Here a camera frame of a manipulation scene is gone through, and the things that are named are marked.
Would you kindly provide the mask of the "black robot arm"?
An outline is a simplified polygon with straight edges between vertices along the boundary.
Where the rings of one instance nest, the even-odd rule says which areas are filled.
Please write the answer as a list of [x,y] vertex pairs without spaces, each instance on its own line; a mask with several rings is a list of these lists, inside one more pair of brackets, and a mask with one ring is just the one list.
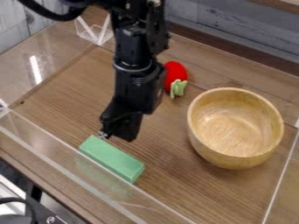
[[158,55],[170,47],[165,0],[62,0],[83,10],[98,5],[110,13],[115,36],[115,92],[101,115],[101,135],[137,139],[143,117],[159,107],[166,68]]

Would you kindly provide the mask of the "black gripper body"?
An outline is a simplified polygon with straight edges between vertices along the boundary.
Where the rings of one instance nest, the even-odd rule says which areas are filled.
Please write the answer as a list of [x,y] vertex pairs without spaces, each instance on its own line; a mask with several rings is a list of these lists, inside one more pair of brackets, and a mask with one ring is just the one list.
[[151,59],[146,66],[115,59],[115,92],[101,121],[103,127],[138,123],[162,101],[165,66]]

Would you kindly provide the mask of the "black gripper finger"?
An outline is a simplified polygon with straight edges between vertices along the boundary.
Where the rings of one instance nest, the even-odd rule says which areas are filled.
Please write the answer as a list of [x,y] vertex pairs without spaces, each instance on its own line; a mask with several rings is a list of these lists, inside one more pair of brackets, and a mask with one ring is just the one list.
[[102,128],[99,130],[99,136],[102,138],[110,139],[111,137],[125,138],[123,132],[123,116],[110,117],[109,115],[102,115],[99,118],[102,122]]
[[143,114],[141,112],[129,113],[121,116],[114,122],[115,128],[113,135],[123,140],[133,142],[141,130]]

